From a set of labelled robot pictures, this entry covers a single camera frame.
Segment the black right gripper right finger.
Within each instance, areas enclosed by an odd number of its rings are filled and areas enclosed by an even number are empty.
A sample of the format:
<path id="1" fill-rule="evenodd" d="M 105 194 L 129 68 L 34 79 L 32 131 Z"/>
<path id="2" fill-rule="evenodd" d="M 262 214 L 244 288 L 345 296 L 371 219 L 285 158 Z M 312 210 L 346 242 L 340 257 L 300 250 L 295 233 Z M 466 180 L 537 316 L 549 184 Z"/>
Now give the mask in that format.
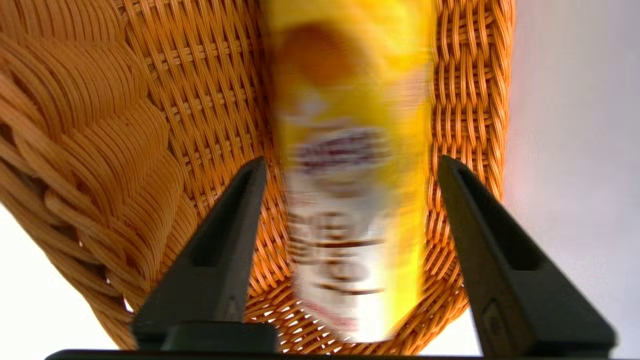
<path id="1" fill-rule="evenodd" d="M 438 183 L 484 357 L 610 357 L 612 326 L 473 171 L 442 155 Z"/>

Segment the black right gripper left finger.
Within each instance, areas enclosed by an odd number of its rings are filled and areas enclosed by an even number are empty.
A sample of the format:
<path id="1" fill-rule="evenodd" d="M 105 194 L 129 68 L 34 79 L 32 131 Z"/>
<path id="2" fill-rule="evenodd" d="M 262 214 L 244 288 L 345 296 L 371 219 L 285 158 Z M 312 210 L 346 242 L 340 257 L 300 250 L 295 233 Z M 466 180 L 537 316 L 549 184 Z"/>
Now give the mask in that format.
<path id="1" fill-rule="evenodd" d="M 262 157 L 244 164 L 131 323 L 140 351 L 275 351 L 245 306 L 266 187 Z"/>

